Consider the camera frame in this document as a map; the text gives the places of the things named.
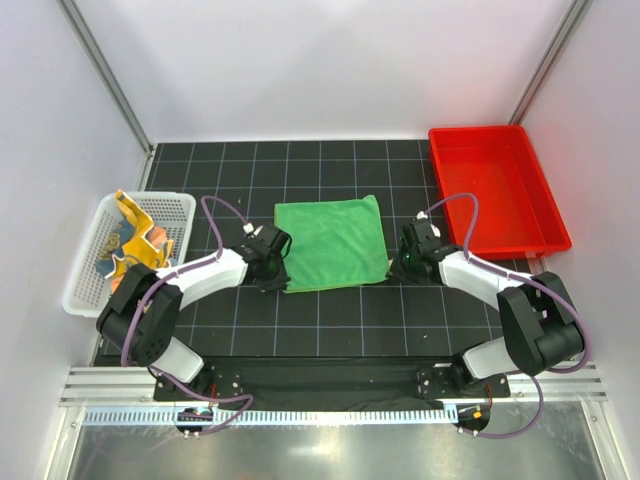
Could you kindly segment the green microfiber towel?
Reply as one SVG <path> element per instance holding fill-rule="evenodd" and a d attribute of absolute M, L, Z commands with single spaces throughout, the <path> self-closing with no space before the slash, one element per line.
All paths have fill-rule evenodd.
<path fill-rule="evenodd" d="M 288 293 L 376 284 L 389 259 L 377 199 L 280 203 L 275 225 L 292 238 L 284 259 Z"/>

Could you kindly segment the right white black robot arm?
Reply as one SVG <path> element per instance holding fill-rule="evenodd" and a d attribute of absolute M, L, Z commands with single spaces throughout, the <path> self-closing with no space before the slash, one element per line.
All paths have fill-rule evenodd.
<path fill-rule="evenodd" d="M 497 311 L 502 336 L 453 357 L 446 377 L 460 395 L 473 396 L 488 380 L 512 371 L 529 376 L 554 371 L 558 364 L 587 353 L 577 310 L 557 275 L 520 274 L 458 245 L 445 245 L 426 218 L 402 227 L 389 275 L 403 283 L 459 290 Z"/>

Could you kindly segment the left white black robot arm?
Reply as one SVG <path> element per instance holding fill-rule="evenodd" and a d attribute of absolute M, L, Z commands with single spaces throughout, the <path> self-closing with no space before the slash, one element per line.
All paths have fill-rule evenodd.
<path fill-rule="evenodd" d="M 177 380 L 190 400 L 208 395 L 205 360 L 174 336 L 180 312 L 222 290 L 253 284 L 282 291 L 290 281 L 284 258 L 291 236 L 272 224 L 249 227 L 242 242 L 172 268 L 131 267 L 99 314 L 96 329 L 126 365 L 148 367 Z"/>

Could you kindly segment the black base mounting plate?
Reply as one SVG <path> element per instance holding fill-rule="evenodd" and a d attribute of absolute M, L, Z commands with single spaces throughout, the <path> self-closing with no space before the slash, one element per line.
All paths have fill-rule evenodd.
<path fill-rule="evenodd" d="M 187 387 L 223 410 L 366 412 L 435 409 L 446 400 L 510 396 L 504 375 L 462 393 L 446 377 L 453 357 L 207 357 Z"/>

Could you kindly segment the red plastic bin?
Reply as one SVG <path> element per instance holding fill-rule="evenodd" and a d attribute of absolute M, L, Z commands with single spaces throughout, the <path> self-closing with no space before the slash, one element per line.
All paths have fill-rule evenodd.
<path fill-rule="evenodd" d="M 470 250 L 486 260 L 541 258 L 572 247 L 535 150 L 519 125 L 429 131 L 442 198 L 470 193 L 479 213 Z"/>

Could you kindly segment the orange towel in basket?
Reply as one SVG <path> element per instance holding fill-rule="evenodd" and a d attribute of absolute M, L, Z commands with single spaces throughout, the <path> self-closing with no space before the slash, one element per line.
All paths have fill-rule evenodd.
<path fill-rule="evenodd" d="M 174 241 L 160 227 L 153 227 L 145 237 L 136 237 L 125 243 L 123 253 L 114 258 L 116 268 L 111 276 L 111 292 L 115 292 L 124 275 L 135 265 L 142 264 L 152 270 L 167 267 L 173 244 Z"/>

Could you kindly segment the yellow patterned towel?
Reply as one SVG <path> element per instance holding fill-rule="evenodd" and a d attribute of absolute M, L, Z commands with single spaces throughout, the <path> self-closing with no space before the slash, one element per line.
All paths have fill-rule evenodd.
<path fill-rule="evenodd" d="M 166 230 L 126 192 L 114 196 L 122 218 L 116 222 L 95 262 L 97 272 L 105 279 L 123 277 L 130 267 L 143 264 L 154 270 L 169 267 L 174 240 Z"/>

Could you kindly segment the white perforated plastic basket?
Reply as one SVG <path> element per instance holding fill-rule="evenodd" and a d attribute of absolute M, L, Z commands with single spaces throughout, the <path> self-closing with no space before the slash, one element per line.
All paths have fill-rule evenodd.
<path fill-rule="evenodd" d="M 104 197 L 77 255 L 63 309 L 96 318 L 130 267 L 183 263 L 195 211 L 194 197 L 184 193 L 119 190 Z"/>

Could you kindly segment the aluminium frame rail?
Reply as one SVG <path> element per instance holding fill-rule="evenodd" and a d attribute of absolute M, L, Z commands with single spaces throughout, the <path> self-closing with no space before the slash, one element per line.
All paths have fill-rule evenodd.
<path fill-rule="evenodd" d="M 199 434 L 216 425 L 350 426 L 486 421 L 500 403 L 603 402 L 592 365 L 535 379 L 491 377 L 460 388 L 446 364 L 366 365 L 329 370 L 282 363 L 213 368 L 212 391 L 230 403 L 196 400 L 144 369 L 74 368 L 60 404 L 82 426 L 170 426 Z"/>

